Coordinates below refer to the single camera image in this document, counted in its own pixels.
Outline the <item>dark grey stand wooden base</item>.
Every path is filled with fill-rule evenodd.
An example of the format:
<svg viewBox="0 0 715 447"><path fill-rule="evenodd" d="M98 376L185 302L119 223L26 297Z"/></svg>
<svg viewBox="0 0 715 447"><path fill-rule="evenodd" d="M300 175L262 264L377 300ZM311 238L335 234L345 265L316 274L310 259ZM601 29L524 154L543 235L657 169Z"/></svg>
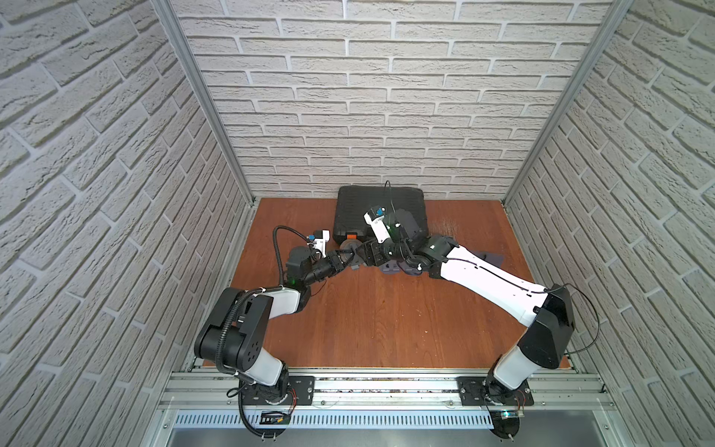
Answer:
<svg viewBox="0 0 715 447"><path fill-rule="evenodd" d="M339 247L341 259L346 266L352 270L357 270L366 266L363 257L360 255L360 247L363 242L355 238L347 238Z"/></svg>

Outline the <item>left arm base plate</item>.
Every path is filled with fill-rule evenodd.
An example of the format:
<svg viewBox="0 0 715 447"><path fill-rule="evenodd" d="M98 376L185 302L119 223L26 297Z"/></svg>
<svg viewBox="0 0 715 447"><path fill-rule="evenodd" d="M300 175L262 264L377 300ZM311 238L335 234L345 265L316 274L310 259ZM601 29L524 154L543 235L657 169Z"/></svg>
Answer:
<svg viewBox="0 0 715 447"><path fill-rule="evenodd" d="M312 375L293 375L279 378L272 387L252 385L243 390L243 402L246 405L289 405L310 406L316 390L316 377Z"/></svg>

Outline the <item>purple-grey phone stand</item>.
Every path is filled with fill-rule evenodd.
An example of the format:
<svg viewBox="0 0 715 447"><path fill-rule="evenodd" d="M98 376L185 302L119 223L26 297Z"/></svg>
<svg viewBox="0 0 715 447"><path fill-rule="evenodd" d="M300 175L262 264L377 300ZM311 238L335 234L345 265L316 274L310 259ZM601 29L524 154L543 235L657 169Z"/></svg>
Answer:
<svg viewBox="0 0 715 447"><path fill-rule="evenodd" d="M423 270L416 268L416 267L408 266L407 264L404 264L404 263L401 263L398 266L400 267L400 269L403 273L405 273L406 275L409 275L409 276L418 277L424 273Z"/></svg>

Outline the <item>grey phone stand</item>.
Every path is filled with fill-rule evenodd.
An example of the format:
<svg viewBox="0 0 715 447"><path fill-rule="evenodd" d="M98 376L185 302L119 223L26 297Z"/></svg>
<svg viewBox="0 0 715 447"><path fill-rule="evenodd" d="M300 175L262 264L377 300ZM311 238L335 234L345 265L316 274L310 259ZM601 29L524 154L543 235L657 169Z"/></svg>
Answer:
<svg viewBox="0 0 715 447"><path fill-rule="evenodd" d="M500 268L504 263L505 257L504 255L497 253L484 253L482 255L482 260L492 266Z"/></svg>
<svg viewBox="0 0 715 447"><path fill-rule="evenodd" d="M400 265L397 262L388 262L380 266L380 270L385 275L395 275L401 272Z"/></svg>

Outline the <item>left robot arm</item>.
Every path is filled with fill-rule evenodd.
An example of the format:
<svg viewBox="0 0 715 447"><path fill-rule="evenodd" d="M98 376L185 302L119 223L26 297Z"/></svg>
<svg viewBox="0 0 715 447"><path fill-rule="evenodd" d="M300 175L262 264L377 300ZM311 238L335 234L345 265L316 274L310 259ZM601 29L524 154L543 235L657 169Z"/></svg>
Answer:
<svg viewBox="0 0 715 447"><path fill-rule="evenodd" d="M286 394L288 367L264 348L268 323L302 311L312 296L312 285L341 273L356 256L354 249L322 255L316 249L297 247L290 251L279 285L224 290L199 330L195 356L250 386Z"/></svg>

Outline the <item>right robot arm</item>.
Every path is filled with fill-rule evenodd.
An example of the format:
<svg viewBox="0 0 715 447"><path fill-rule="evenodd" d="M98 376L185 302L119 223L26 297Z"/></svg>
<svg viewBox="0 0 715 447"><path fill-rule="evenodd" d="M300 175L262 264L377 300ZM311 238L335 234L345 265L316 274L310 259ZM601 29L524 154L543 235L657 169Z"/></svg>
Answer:
<svg viewBox="0 0 715 447"><path fill-rule="evenodd" d="M540 369L560 367L575 330L573 302L565 286L547 288L515 277L441 235L416 242L369 240L355 253L367 266L396 260L427 271L432 279L461 285L501 307L524 326L521 339L488 374L487 386L495 393L518 389Z"/></svg>

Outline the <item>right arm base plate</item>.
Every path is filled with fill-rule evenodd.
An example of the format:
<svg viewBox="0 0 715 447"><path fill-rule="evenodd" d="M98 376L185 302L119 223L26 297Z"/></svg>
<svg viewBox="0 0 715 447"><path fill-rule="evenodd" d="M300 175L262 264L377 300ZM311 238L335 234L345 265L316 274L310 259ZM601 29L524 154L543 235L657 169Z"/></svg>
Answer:
<svg viewBox="0 0 715 447"><path fill-rule="evenodd" d="M456 378L461 404L467 406L514 406L534 405L534 396L527 380L516 389L508 389L496 379L487 376L459 376Z"/></svg>

